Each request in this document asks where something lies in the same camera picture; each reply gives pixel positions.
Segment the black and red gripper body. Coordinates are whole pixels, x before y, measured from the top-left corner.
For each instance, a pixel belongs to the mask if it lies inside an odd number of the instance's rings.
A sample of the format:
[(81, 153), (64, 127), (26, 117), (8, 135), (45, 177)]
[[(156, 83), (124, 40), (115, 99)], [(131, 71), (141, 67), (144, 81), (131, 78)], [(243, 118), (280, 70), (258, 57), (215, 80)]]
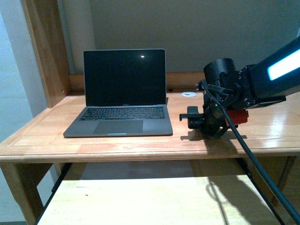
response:
[(179, 115), (179, 120), (187, 119), (189, 129), (198, 129), (211, 139), (219, 139), (231, 128), (221, 109), (222, 106), (226, 109), (235, 128), (240, 124), (247, 123), (247, 110), (232, 109), (225, 106), (227, 100), (238, 96), (238, 85), (234, 88), (224, 88), (219, 85), (208, 84), (206, 80), (202, 80), (198, 86), (203, 90), (203, 113), (199, 113), (197, 106), (189, 106), (187, 113)]

